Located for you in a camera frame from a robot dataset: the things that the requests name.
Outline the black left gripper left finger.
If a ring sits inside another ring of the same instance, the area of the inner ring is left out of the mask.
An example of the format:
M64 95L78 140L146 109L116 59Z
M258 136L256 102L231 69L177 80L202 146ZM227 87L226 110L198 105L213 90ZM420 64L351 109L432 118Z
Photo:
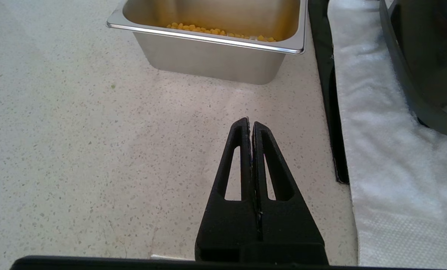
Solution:
M225 198L234 150L240 148L240 200ZM240 261L241 249L258 241L257 202L252 171L249 119L234 122L220 159L201 225L195 241L195 260Z

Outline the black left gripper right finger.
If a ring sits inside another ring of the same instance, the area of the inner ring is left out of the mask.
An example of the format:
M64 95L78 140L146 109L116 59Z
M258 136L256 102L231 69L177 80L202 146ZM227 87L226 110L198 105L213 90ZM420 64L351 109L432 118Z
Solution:
M258 241L251 261L328 265L325 242L271 130L255 122L252 134Z

